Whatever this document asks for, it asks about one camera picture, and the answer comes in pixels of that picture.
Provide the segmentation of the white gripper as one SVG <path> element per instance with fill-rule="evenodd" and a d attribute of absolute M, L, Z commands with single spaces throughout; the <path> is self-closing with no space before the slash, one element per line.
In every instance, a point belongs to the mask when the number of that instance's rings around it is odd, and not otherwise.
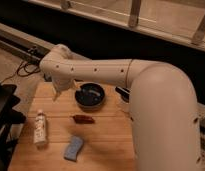
<path fill-rule="evenodd" d="M 67 91 L 71 88 L 75 88 L 75 82 L 73 79 L 67 79 L 64 77 L 52 77 L 52 85 L 55 89 L 55 95 L 53 97 L 56 100 L 63 91 Z"/>

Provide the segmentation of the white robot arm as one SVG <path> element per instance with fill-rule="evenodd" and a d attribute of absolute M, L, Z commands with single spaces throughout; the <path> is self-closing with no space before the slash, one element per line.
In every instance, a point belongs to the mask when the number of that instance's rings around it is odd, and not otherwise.
<path fill-rule="evenodd" d="M 201 171 L 198 102 L 189 77 L 164 62 L 77 60 L 62 44 L 41 60 L 57 93 L 77 80 L 130 90 L 136 171 Z"/>

